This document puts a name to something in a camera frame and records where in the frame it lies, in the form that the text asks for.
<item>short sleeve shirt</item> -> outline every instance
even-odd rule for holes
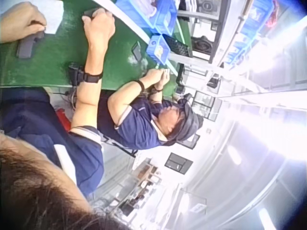
[[[79,132],[67,133],[42,88],[1,91],[0,129],[33,145],[60,168],[55,146],[64,146],[75,168],[77,186],[85,196],[93,192],[104,173],[98,130],[83,126],[77,128]]]
[[[170,101],[152,104],[147,99],[137,99],[132,110],[118,128],[107,108],[107,98],[100,100],[98,109],[98,130],[121,145],[133,150],[147,150],[161,146],[158,133],[153,125],[153,116],[158,117],[163,108],[173,106]]]

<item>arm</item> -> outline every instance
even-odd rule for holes
[[[149,70],[146,76],[140,79],[144,88],[147,89],[156,84],[161,79],[162,73],[161,69]],[[130,103],[140,94],[141,90],[141,86],[137,82],[129,82],[109,98],[108,109],[117,126],[126,118],[131,110]]]
[[[89,43],[89,51],[85,64],[85,72],[91,75],[102,74],[105,53],[109,39],[115,32],[114,18],[111,13],[98,9],[93,19],[82,17],[85,35]],[[71,127],[97,127],[97,110],[101,80],[98,83],[82,82],[77,89],[76,111]]]
[[[165,69],[161,79],[159,80],[158,83],[156,83],[154,85],[156,90],[162,90],[163,87],[169,82],[169,74],[170,74],[170,70],[169,69]],[[152,95],[150,95],[149,99],[150,101],[155,104],[155,103],[162,103],[162,98],[163,98],[163,92],[156,92]]]

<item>green workbench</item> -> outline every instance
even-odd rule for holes
[[[0,85],[70,87],[67,77],[68,64],[84,64],[87,40],[83,32],[81,16],[84,11],[97,7],[90,0],[64,0],[63,21],[56,34],[46,34],[36,44],[31,59],[16,57],[17,42],[2,44]],[[147,44],[121,20],[116,19],[116,33],[112,37],[105,58],[103,89],[116,90],[123,84],[138,79],[156,63],[147,56]],[[180,39],[178,28],[174,36]],[[138,63],[131,49],[139,41],[143,59]],[[175,76],[166,86],[164,94],[170,96],[176,87]]]

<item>worker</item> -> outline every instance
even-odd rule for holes
[[[163,100],[169,82],[166,69],[151,69],[140,80],[127,83],[116,92],[102,91],[98,107],[98,130],[126,148],[147,150],[187,140],[202,127],[186,99]],[[150,96],[137,98],[150,88]]]
[[[95,214],[84,198],[96,189],[104,172],[96,118],[100,76],[115,25],[112,14],[103,9],[93,19],[82,19],[89,43],[85,71],[92,83],[78,88],[70,133],[42,88],[1,90],[0,229],[128,229],[109,216]],[[22,39],[45,26],[37,7],[20,3],[1,16],[0,41]]]

